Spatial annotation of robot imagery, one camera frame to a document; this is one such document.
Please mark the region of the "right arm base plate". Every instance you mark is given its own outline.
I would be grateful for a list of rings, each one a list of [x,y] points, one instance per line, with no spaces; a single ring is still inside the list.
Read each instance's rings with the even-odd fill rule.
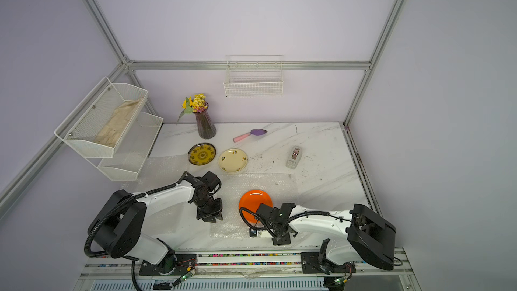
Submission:
[[[329,261],[325,255],[319,252],[300,253],[303,273],[323,273],[331,275],[333,273],[355,273],[355,264],[347,262],[343,265],[336,265]]]

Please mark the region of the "clear bubble wrap sheet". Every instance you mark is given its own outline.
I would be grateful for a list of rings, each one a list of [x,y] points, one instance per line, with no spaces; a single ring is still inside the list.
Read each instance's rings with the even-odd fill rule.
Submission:
[[[222,199],[223,220],[211,225],[209,231],[211,238],[240,239],[249,235],[249,228],[238,212],[241,197],[249,191],[256,189],[264,191],[276,207],[284,202],[299,202],[298,187],[290,174],[242,173],[223,174],[219,177],[222,180],[222,188],[216,195]]]

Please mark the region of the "orange plate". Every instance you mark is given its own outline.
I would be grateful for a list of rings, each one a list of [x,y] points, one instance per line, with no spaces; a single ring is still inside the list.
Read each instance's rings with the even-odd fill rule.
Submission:
[[[243,221],[247,224],[255,226],[258,220],[249,212],[241,211],[241,208],[246,208],[253,213],[256,213],[259,206],[265,204],[266,206],[273,207],[273,201],[269,194],[262,190],[251,190],[246,192],[240,199],[238,204],[238,211]]]

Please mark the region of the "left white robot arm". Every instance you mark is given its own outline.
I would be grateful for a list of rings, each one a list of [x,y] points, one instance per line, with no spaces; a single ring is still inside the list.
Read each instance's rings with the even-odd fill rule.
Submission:
[[[115,191],[89,226],[83,252],[88,257],[142,260],[170,271],[178,262],[176,252],[142,232],[146,218],[188,203],[197,208],[197,220],[215,224],[223,219],[222,199],[214,198],[221,188],[222,181],[210,171],[203,176],[185,171],[177,182],[164,187],[141,193]]]

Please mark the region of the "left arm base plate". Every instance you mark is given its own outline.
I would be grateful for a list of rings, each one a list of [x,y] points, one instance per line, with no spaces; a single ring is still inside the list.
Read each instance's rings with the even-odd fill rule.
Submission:
[[[197,255],[194,253],[176,253],[168,255],[159,264],[144,261],[139,269],[140,276],[183,276],[194,269]]]

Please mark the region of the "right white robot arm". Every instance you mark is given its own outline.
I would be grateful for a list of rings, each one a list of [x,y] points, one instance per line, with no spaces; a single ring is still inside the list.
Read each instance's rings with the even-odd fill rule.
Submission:
[[[313,210],[294,203],[280,208],[264,203],[255,211],[239,208],[252,237],[264,234],[274,245],[289,245],[299,233],[324,235],[318,262],[323,272],[362,260],[386,271],[397,266],[396,228],[368,206],[356,203],[351,210]]]

